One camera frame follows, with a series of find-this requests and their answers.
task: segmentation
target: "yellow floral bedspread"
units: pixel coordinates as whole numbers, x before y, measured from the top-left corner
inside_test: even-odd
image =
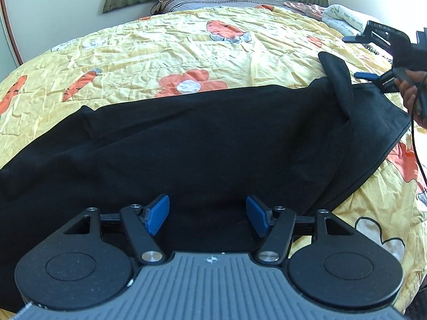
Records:
[[[266,84],[306,87],[325,76],[319,51],[345,59],[351,73],[381,74],[390,68],[385,59],[361,45],[344,44],[341,37],[324,23],[265,6],[168,13],[71,40],[25,63],[0,84],[0,167],[82,105],[97,109]],[[398,94],[389,98],[402,107]],[[417,130],[416,141],[427,160],[427,134]],[[418,173],[407,133],[334,211],[401,261],[405,280],[395,304],[399,311],[427,272],[427,197]],[[308,243],[300,239],[293,251]],[[7,315],[0,311],[2,317]]]

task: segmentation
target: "pink fabric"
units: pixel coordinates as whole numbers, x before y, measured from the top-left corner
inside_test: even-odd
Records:
[[[307,17],[320,20],[320,21],[322,20],[323,11],[326,9],[325,7],[321,7],[318,5],[307,5],[302,2],[285,1],[283,4],[286,7],[304,12],[307,15]]]

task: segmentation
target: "black circular pad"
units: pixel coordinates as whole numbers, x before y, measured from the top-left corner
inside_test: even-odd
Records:
[[[91,275],[96,266],[96,261],[87,254],[66,253],[51,258],[46,264],[46,272],[56,280],[76,282]]]
[[[287,274],[315,302],[345,310],[391,304],[403,279],[399,261],[360,233],[327,235],[298,250]]]
[[[358,280],[371,274],[374,265],[362,255],[336,253],[325,259],[325,269],[334,277],[345,280]]]
[[[18,263],[16,285],[25,301],[49,309],[90,308],[119,294],[132,277],[120,249],[100,236],[53,234]]]

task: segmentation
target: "black cable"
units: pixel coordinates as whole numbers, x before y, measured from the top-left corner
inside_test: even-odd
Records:
[[[425,85],[425,81],[427,80],[427,74],[424,77],[423,81],[421,82],[422,85]],[[424,183],[427,185],[427,178],[426,175],[424,173],[424,169],[423,169],[423,165],[420,162],[420,159],[418,158],[418,154],[417,154],[417,149],[415,148],[415,136],[414,136],[414,116],[415,116],[415,108],[416,108],[416,103],[418,101],[418,96],[420,94],[420,90],[417,90],[417,94],[415,96],[415,100],[414,103],[412,104],[412,111],[411,111],[411,135],[412,135],[412,148],[414,148],[414,154],[415,154],[415,158],[417,160],[418,166],[421,170],[421,174],[424,178]]]

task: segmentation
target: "black cloth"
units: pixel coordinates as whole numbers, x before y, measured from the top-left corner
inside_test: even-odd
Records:
[[[406,308],[405,315],[411,320],[427,320],[427,291],[420,291]]]
[[[376,170],[409,117],[345,62],[307,88],[229,89],[93,111],[82,107],[0,170],[0,307],[22,306],[13,271],[37,243],[94,206],[117,213],[170,197],[167,253],[253,251],[245,196],[300,215],[334,209]]]

